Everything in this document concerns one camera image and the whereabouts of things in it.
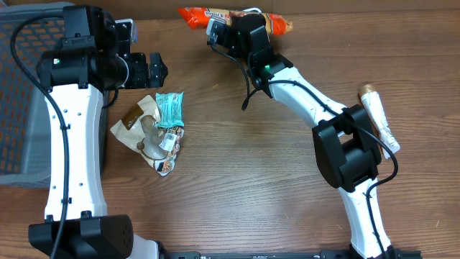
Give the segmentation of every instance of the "label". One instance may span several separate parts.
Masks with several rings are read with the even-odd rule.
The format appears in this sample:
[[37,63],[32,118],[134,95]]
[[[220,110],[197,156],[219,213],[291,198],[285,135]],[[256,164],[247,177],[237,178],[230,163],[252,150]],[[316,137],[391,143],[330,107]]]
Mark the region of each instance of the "label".
[[174,148],[174,145],[175,145],[175,139],[177,138],[178,136],[176,134],[171,134],[171,133],[166,133],[165,134],[165,138],[163,139],[163,141],[160,143],[160,147],[163,149],[163,150],[166,150],[168,152],[171,152],[171,150],[173,150]]
[[217,17],[217,18],[221,18],[221,19],[230,19],[230,16],[228,14],[222,14],[222,13],[219,13],[219,12],[206,11],[206,12],[204,12],[204,15],[206,15],[207,17]]
[[134,123],[139,119],[140,116],[144,114],[144,111],[138,104],[135,104],[129,112],[121,118],[121,123],[123,123],[124,127],[127,130],[130,130]]

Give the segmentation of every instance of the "black base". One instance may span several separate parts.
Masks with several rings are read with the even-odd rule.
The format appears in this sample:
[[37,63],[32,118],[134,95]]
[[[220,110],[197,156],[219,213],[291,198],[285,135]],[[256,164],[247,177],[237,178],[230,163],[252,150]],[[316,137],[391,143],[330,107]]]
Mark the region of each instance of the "black base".
[[[30,244],[50,255],[58,228],[59,222],[30,225]],[[56,257],[127,258],[131,255],[133,241],[132,223],[127,215],[66,220]]]
[[[363,259],[354,250],[322,250],[320,253],[167,253],[167,259]],[[404,252],[389,247],[386,259],[422,259],[420,251]]]

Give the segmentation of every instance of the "snack bar wrapper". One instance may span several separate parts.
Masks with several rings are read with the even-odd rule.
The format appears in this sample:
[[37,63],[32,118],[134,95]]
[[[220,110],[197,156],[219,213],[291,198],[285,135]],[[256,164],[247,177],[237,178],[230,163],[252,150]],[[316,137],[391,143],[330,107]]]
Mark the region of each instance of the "snack bar wrapper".
[[[174,169],[184,137],[182,114],[178,114],[182,112],[182,97],[183,93],[157,94],[157,100],[162,103],[158,107],[148,95],[110,129],[119,141],[139,153],[161,176]],[[170,122],[160,124],[162,118],[170,118]]]
[[[242,17],[246,14],[254,14],[254,12],[230,11],[225,9],[203,8],[203,7],[187,7],[179,8],[179,14],[187,22],[192,29],[207,28],[211,17],[225,19],[227,25],[231,25],[232,17]],[[267,23],[265,29],[273,35],[283,35],[286,32],[293,30],[293,23],[286,21],[281,15],[261,13]]]

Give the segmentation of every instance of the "crumpled food wrapper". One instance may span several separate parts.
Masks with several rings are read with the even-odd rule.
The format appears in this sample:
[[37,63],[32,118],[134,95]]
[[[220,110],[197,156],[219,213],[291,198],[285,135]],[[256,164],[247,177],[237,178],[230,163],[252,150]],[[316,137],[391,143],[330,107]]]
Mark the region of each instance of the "crumpled food wrapper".
[[[183,93],[157,94],[163,107],[160,110],[157,102],[148,95],[110,129],[120,142],[139,153],[161,176],[174,169],[184,136],[182,96]],[[162,117],[174,121],[174,124],[162,124]]]

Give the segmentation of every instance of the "gray basket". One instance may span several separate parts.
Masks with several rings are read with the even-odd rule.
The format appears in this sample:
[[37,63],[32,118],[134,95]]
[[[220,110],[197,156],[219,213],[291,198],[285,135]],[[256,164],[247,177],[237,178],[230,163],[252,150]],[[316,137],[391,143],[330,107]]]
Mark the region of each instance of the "gray basket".
[[[28,4],[7,7],[0,13],[0,184],[50,186],[51,134],[45,98],[14,62],[9,39],[20,22],[44,12],[61,12],[68,5],[72,4]],[[63,23],[62,19],[42,19],[19,33],[18,56],[33,75],[41,54],[53,49],[63,36]],[[101,118],[102,132],[106,131],[105,116]]]

